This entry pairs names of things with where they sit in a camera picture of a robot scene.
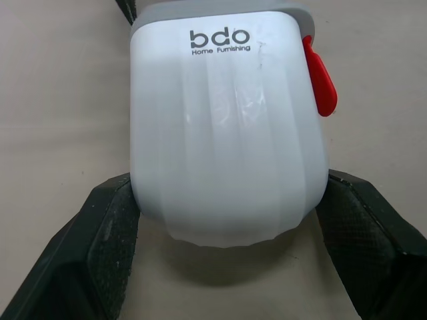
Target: white plastic container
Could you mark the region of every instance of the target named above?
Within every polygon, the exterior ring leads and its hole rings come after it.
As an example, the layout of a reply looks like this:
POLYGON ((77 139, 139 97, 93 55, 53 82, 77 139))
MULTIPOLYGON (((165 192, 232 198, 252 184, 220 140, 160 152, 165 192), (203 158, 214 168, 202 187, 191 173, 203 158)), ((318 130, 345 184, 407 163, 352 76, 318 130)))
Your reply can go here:
POLYGON ((197 16, 133 28, 135 198, 175 239, 273 239, 320 202, 328 177, 307 28, 281 11, 197 16))

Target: textured black surface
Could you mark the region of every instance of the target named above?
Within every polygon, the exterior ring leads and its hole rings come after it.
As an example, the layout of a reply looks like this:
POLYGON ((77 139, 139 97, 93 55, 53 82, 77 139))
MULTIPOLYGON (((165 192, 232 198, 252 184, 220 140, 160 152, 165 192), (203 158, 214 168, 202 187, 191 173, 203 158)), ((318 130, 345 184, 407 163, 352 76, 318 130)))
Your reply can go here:
POLYGON ((136 19, 136 3, 135 0, 115 0, 125 15, 126 19, 132 25, 136 19))
POLYGON ((87 264, 108 319, 117 319, 131 273, 139 209, 130 183, 115 195, 91 246, 87 264))
POLYGON ((91 192, 46 246, 1 320, 117 319, 139 219, 130 185, 127 174, 91 192))
POLYGON ((328 253, 363 319, 427 319, 427 240, 370 183, 330 171, 316 209, 328 253))

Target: red tab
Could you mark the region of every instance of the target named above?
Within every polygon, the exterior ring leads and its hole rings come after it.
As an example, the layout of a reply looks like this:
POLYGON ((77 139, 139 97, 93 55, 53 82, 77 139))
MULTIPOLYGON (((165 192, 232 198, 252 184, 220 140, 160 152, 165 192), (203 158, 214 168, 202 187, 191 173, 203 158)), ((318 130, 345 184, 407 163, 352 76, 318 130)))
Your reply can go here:
POLYGON ((332 80, 320 56, 313 51, 312 37, 307 36, 302 40, 310 78, 312 79, 314 97, 321 116, 331 115, 337 105, 338 96, 332 80))

